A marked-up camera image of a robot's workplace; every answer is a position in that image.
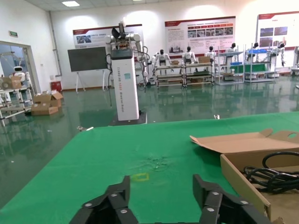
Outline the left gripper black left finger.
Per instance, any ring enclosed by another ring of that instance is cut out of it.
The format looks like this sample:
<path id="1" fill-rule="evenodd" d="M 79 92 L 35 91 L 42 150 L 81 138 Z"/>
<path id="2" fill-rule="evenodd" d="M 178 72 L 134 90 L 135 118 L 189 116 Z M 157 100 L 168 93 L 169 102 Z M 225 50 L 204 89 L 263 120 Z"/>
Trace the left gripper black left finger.
<path id="1" fill-rule="evenodd" d="M 82 204 L 71 224 L 137 224 L 129 208 L 130 177 L 109 185 L 104 194 Z"/>

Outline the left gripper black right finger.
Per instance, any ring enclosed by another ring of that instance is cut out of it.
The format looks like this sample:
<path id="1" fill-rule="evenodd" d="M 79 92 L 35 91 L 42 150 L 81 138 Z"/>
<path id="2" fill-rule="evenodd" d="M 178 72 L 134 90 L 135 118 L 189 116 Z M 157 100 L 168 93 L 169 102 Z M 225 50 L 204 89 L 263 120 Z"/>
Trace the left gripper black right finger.
<path id="1" fill-rule="evenodd" d="M 219 184 L 192 176 L 193 195 L 201 209 L 200 224 L 270 224 L 253 204 L 226 192 Z"/>

